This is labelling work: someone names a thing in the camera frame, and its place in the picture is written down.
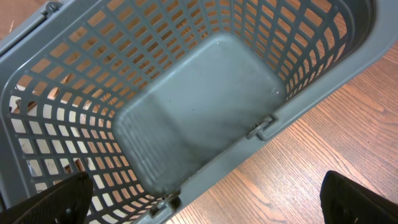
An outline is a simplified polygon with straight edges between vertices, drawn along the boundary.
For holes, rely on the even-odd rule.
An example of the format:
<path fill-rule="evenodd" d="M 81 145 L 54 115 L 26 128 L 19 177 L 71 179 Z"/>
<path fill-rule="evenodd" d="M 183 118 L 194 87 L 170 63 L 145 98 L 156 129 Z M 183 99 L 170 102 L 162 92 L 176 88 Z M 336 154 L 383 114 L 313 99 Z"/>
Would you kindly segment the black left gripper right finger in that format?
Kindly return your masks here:
<path fill-rule="evenodd" d="M 326 224 L 397 224 L 396 203 L 333 170 L 323 179 L 320 203 Z"/>

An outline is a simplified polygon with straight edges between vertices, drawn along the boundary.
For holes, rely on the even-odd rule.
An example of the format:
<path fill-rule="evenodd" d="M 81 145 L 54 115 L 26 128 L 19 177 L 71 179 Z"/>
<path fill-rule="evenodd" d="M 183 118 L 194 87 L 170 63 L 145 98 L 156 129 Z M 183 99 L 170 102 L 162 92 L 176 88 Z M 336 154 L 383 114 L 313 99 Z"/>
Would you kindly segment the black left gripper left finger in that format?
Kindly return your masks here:
<path fill-rule="evenodd" d="M 92 179 L 79 172 L 1 212 L 1 223 L 83 223 L 92 196 Z"/>

